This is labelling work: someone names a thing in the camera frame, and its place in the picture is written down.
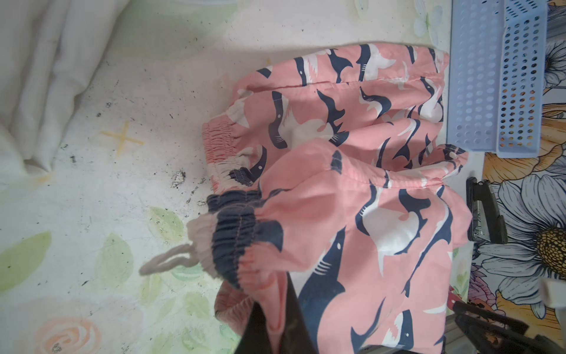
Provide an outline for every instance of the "yellow cross mark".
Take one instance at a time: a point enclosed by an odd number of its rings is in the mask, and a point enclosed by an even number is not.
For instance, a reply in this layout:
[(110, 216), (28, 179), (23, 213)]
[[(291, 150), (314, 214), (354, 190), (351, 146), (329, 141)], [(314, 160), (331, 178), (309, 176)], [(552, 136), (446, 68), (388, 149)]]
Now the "yellow cross mark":
[(126, 133), (128, 132), (129, 126), (130, 126), (130, 122), (126, 121), (126, 123), (124, 124), (124, 127), (122, 128), (121, 134), (111, 133), (109, 131), (101, 132), (102, 134), (104, 134), (108, 137), (119, 139), (118, 150), (116, 150), (116, 156), (120, 156), (120, 154), (122, 153), (122, 150), (124, 150), (124, 145), (126, 144), (126, 141), (136, 143), (136, 144), (140, 144), (140, 145), (145, 144), (145, 142), (143, 142), (141, 140), (137, 140), (137, 139), (130, 138), (130, 137), (126, 136)]

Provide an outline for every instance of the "black object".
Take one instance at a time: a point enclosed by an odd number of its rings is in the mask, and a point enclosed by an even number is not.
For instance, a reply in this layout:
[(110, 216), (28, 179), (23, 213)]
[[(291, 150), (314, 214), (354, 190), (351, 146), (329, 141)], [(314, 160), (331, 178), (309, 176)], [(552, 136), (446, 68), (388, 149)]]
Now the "black object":
[[(285, 329), (278, 354), (313, 353), (316, 353), (316, 350), (308, 335), (293, 282), (287, 273)], [(265, 326), (265, 315), (257, 302), (252, 308), (246, 331), (234, 354), (273, 354)]]
[[(549, 338), (537, 335), (534, 339), (525, 337), (529, 328), (519, 320), (480, 309), (476, 306), (454, 303), (454, 319), (458, 327), (470, 339), (481, 354), (565, 354)], [(499, 323), (499, 326), (487, 320)]]
[[(480, 223), (487, 223), (490, 241), (494, 244), (504, 245), (508, 242), (505, 219), (499, 214), (499, 207), (495, 195), (491, 192), (490, 182), (487, 180), (478, 182), (475, 177), (466, 180), (466, 202), (472, 214), (470, 228), (468, 229), (468, 240), (479, 241), (474, 231)], [(479, 218), (478, 202), (482, 204), (485, 212), (484, 218)]]

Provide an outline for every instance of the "shark print fabric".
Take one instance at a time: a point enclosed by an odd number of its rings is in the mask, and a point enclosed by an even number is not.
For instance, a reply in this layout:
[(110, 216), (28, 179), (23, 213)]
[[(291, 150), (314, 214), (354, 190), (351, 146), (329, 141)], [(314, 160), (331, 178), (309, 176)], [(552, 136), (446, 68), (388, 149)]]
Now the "shark print fabric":
[(449, 255), (471, 220), (443, 182), (468, 153), (435, 143), (447, 65), (438, 50), (372, 43), (236, 84), (203, 126), (214, 194), (187, 225), (190, 257), (224, 280), (218, 319), (243, 334), (259, 303), (278, 352), (289, 274), (318, 354), (440, 353)]
[(250, 187), (281, 156), (314, 139), (386, 170), (420, 167), (419, 154), (430, 151), (425, 141), (443, 124), (448, 61), (447, 53), (427, 47), (368, 43), (252, 72), (236, 83), (225, 113), (203, 126), (215, 191)]

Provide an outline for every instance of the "drawstring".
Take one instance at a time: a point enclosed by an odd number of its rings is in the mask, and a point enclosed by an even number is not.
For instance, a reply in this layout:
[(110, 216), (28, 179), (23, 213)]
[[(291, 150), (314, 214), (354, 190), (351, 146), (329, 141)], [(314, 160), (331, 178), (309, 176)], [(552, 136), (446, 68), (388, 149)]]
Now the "drawstring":
[[(175, 257), (166, 262), (169, 258), (188, 253), (190, 258)], [(185, 244), (173, 247), (167, 252), (153, 257), (149, 262), (144, 264), (140, 270), (140, 275), (149, 275), (153, 273), (161, 273), (169, 271), (177, 266), (185, 266), (187, 268), (194, 267), (199, 264), (199, 259), (196, 256), (196, 251), (193, 245)]]

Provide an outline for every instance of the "light blue plastic basket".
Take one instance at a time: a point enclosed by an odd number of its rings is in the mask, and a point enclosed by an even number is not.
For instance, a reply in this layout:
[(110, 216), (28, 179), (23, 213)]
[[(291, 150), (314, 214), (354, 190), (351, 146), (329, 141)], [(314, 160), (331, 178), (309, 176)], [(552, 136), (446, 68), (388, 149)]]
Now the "light blue plastic basket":
[(454, 0), (448, 143), (538, 156), (546, 21), (545, 0)]

